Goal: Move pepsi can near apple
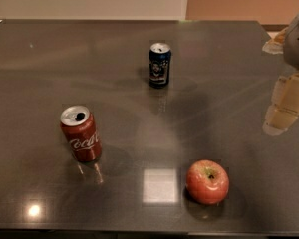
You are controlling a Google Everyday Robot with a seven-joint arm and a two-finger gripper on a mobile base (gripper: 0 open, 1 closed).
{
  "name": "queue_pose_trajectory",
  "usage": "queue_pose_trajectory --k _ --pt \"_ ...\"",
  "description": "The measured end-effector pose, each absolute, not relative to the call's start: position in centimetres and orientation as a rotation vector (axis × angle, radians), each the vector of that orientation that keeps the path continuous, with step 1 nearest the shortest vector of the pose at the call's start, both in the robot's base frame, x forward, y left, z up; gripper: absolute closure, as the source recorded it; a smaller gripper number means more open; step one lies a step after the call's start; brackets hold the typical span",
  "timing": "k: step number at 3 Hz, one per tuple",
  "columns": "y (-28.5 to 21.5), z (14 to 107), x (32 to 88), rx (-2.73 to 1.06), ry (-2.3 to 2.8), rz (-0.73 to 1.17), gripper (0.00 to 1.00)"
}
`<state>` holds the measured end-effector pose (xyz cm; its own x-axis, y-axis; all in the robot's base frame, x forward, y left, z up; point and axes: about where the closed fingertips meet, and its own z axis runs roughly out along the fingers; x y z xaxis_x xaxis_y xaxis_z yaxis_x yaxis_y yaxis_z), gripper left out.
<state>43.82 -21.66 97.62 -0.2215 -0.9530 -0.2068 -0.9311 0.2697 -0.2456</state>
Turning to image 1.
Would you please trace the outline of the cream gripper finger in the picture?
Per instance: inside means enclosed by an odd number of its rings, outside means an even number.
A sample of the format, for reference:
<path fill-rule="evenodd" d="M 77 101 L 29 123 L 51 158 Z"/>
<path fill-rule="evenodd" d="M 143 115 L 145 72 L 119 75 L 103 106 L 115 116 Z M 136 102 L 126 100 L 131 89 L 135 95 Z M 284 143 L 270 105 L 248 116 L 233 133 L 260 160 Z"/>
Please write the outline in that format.
<path fill-rule="evenodd" d="M 280 76 L 275 84 L 271 105 L 265 115 L 263 131 L 278 136 L 299 118 L 299 71 L 289 77 Z"/>
<path fill-rule="evenodd" d="M 267 41 L 263 45 L 262 51 L 272 55 L 282 54 L 286 32 L 286 28 L 282 29 L 280 32 L 277 32 L 269 41 Z"/>

